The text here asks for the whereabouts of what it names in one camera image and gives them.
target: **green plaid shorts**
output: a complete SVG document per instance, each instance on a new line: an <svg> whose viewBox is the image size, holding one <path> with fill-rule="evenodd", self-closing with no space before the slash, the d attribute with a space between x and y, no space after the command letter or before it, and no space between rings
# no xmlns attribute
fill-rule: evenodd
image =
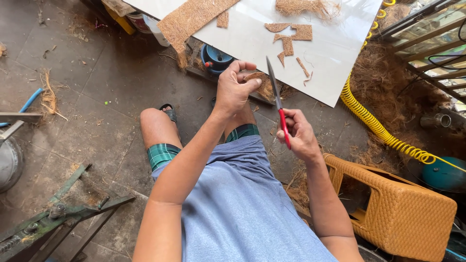
<svg viewBox="0 0 466 262"><path fill-rule="evenodd" d="M244 124L235 128L226 138L225 143L238 140L243 137L259 135L259 130L254 124ZM171 144L156 144L147 150L147 156L152 167L152 171L156 170L163 164L173 160L181 151L178 147Z"/></svg>

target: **dirty floor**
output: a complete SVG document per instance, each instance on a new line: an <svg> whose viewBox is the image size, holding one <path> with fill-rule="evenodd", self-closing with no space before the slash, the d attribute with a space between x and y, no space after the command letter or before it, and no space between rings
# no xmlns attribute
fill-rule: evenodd
<svg viewBox="0 0 466 262"><path fill-rule="evenodd" d="M95 30L95 17L77 0L38 1L2 1L0 42L8 54L0 58L0 111L18 111L42 87L40 74L49 69L54 81L68 86L56 91L59 111L68 121L47 117L39 126L26 124L14 135L26 167L18 183L0 195L0 230L40 211L74 164L88 159L93 163L91 173L101 176L106 186L137 199L120 208L89 243L86 261L129 262L153 185L139 114L145 108L174 104L180 135L187 143L212 111L216 87L180 72L174 60L159 56L164 48L152 35ZM40 10L45 25L38 23ZM30 111L40 111L40 103L37 99ZM349 146L366 146L365 127L341 101L332 109L297 94L283 104L304 112L326 152L350 160ZM270 134L278 120L276 109L252 100L251 107L256 106L254 115L274 173L287 183L295 159ZM93 221L79 224L54 256L62 259Z"/></svg>

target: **white bottle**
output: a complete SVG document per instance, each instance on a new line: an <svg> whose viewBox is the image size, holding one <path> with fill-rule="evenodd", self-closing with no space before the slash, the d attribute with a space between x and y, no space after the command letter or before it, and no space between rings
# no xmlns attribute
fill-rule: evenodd
<svg viewBox="0 0 466 262"><path fill-rule="evenodd" d="M164 47L169 47L170 46L170 43L168 42L168 40L165 38L164 34L162 33L162 31L160 31L160 29L157 27L157 23L158 21L151 18L151 17L148 17L147 15L143 14L143 19L144 19L144 22L146 23L146 25L149 27L149 29L151 30L151 32L154 34L155 38L157 38L157 41L158 43L161 45L161 46L164 46Z"/></svg>

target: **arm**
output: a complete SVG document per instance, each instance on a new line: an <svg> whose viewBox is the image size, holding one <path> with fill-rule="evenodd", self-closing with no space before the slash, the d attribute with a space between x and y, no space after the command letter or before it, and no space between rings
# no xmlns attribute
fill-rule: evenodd
<svg viewBox="0 0 466 262"><path fill-rule="evenodd" d="M256 66L234 61L219 78L217 106L198 133L161 172L144 210L133 262L181 261L181 208L196 185L229 119L261 81L243 81L242 69Z"/></svg>
<svg viewBox="0 0 466 262"><path fill-rule="evenodd" d="M350 217L330 181L312 126L300 110L283 109L291 150L307 168L309 207L315 234L339 262L361 262ZM279 127L277 138L284 141Z"/></svg>

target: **scissors blade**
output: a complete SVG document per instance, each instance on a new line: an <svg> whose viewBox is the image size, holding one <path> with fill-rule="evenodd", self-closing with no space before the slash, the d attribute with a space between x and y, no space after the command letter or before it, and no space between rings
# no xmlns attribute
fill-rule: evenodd
<svg viewBox="0 0 466 262"><path fill-rule="evenodd" d="M270 64L268 56L266 56L266 59L267 59L268 76L272 84L272 89L274 90L275 104L277 105L277 109L280 109L282 107L281 107L280 91L278 90L277 79L275 79L274 70L272 69L272 65Z"/></svg>

